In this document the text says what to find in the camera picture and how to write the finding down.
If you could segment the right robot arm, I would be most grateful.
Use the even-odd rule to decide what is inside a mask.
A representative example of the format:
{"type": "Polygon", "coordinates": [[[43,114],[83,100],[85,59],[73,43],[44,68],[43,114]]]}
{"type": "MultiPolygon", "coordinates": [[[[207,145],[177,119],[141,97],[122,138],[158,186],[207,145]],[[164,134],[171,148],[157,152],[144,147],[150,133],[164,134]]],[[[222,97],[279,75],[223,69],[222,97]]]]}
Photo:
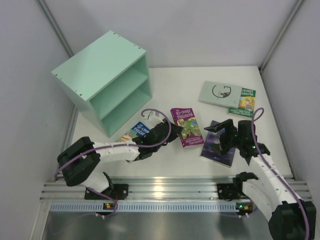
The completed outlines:
{"type": "Polygon", "coordinates": [[[258,142],[254,121],[240,120],[234,126],[227,119],[205,127],[211,133],[223,130],[214,148],[221,155],[230,149],[239,150],[249,171],[232,179],[237,194],[248,197],[263,214],[274,240],[313,240],[316,232],[317,209],[304,201],[277,169],[270,151],[258,142]]]}

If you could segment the blue 91-Storey Treehouse book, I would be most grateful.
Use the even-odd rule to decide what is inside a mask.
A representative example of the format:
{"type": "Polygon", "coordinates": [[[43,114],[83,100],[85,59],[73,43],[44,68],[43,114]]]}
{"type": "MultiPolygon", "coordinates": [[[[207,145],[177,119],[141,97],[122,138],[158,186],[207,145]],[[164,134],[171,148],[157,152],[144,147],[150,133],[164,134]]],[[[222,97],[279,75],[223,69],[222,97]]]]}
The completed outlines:
{"type": "Polygon", "coordinates": [[[136,123],[129,131],[127,131],[118,142],[127,142],[131,141],[136,137],[144,137],[150,132],[150,128],[145,125],[143,122],[139,121],[136,123]]]}

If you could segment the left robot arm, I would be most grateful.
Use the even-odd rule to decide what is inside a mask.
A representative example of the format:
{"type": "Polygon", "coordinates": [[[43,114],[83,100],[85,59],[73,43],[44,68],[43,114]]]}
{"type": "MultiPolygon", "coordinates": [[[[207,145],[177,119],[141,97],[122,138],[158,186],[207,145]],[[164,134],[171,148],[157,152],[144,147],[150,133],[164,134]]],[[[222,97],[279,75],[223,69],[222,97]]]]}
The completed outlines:
{"type": "Polygon", "coordinates": [[[116,161],[135,162],[147,159],[162,146],[179,137],[183,128],[164,120],[144,136],[128,141],[101,143],[81,137],[57,157],[58,172],[68,187],[85,186],[110,195],[114,189],[106,164],[116,161]]]}

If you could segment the purple 117-Storey Treehouse book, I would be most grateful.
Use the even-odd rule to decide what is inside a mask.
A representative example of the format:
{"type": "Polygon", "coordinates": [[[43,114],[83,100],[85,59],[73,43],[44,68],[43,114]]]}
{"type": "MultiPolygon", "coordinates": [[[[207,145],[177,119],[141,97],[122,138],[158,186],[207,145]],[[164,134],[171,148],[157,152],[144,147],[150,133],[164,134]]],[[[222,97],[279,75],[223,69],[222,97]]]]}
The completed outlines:
{"type": "Polygon", "coordinates": [[[205,143],[192,108],[172,108],[170,113],[174,123],[182,127],[179,137],[183,148],[199,146],[205,143]]]}

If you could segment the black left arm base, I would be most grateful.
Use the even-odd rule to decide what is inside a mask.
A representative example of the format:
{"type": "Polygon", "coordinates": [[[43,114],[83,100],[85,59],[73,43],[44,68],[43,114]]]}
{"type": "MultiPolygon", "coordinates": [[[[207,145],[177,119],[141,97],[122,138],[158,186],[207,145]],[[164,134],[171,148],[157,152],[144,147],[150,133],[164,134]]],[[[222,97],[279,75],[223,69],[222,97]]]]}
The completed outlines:
{"type": "MultiPolygon", "coordinates": [[[[113,189],[110,187],[102,192],[103,195],[109,196],[114,200],[125,200],[129,193],[128,184],[114,184],[113,189]]],[[[85,200],[106,200],[105,197],[96,194],[88,189],[85,191],[85,200]]]]}

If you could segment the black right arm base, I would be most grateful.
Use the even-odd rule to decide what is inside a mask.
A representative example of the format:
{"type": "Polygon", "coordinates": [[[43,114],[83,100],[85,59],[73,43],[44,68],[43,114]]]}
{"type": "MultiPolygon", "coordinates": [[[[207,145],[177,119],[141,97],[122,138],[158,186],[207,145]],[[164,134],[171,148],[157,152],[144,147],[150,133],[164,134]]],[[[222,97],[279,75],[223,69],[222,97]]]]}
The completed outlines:
{"type": "Polygon", "coordinates": [[[231,202],[233,200],[249,200],[242,188],[233,183],[218,183],[217,185],[218,199],[231,202]]]}

